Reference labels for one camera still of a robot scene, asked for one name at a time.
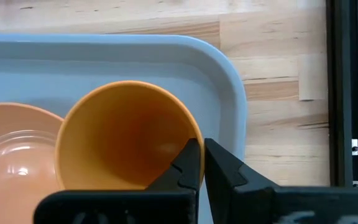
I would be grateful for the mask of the black table frame rail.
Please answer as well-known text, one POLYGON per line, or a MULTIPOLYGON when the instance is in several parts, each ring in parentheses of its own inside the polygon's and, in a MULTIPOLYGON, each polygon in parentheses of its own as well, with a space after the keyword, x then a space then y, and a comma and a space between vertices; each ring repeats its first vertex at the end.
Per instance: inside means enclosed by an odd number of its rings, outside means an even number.
POLYGON ((358 0, 326 0, 330 184, 358 188, 358 0))

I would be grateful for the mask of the orange plastic plate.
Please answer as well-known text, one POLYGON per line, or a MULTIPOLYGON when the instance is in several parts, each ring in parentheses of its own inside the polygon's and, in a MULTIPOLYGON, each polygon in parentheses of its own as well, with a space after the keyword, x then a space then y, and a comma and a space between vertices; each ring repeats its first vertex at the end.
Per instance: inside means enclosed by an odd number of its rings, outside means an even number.
POLYGON ((38 107, 0 103, 0 224, 33 224, 39 202, 59 191, 55 142, 62 122, 38 107))

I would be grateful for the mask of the pale blue-grey tray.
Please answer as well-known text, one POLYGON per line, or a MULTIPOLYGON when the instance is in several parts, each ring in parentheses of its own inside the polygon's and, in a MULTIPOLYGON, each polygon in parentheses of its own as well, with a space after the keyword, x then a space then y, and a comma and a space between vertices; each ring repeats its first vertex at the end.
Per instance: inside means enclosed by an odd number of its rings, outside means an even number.
MULTIPOLYGON (((182 35, 0 34, 0 103, 31 105, 64 121, 82 97, 124 80, 169 91, 189 109, 204 141, 211 138, 243 157, 244 87, 232 63, 212 45, 182 35)), ((205 146, 200 168, 198 224, 213 224, 205 146)))

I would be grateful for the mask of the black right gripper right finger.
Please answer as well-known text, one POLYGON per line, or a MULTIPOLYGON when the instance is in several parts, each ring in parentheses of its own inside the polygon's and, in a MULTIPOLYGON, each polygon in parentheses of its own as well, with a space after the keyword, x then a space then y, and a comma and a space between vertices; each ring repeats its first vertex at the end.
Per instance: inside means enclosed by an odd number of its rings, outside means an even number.
POLYGON ((204 145, 214 224, 358 224, 357 188, 279 186, 215 140, 204 145))

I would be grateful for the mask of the orange plastic cup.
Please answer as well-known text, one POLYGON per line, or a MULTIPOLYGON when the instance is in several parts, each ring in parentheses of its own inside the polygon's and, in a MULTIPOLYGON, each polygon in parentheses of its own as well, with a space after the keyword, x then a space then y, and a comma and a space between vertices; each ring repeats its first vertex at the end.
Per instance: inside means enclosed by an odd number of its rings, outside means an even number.
POLYGON ((55 170, 65 190, 144 190, 189 139, 204 139, 189 109, 169 91, 124 80, 91 91, 65 116, 55 170))

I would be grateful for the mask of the beige tape patch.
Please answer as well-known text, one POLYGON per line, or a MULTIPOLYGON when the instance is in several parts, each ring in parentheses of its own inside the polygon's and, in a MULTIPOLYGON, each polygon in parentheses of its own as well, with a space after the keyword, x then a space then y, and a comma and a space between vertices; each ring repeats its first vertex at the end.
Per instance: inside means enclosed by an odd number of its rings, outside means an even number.
POLYGON ((328 97, 328 73, 325 54, 298 56, 300 100, 325 100, 328 97))

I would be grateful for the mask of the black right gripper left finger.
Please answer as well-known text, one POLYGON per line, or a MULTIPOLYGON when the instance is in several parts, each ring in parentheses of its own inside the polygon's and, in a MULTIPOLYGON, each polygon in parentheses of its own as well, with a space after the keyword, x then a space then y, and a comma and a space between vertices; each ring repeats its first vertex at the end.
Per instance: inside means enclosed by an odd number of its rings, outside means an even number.
POLYGON ((64 190, 45 197, 33 224, 198 224, 201 148, 189 139, 144 190, 64 190))

